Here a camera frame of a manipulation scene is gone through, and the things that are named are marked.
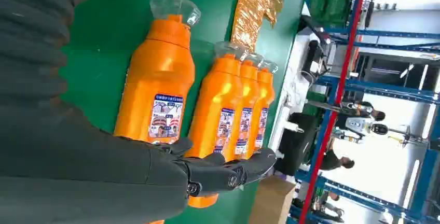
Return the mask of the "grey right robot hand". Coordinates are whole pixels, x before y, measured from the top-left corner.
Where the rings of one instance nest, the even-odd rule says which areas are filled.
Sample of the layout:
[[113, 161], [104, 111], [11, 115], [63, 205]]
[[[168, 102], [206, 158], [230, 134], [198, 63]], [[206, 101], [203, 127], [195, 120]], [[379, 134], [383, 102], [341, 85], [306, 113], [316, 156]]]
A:
[[181, 214], [190, 197], [261, 179], [276, 156], [185, 158], [189, 140], [115, 137], [74, 107], [1, 106], [1, 223], [147, 223]]

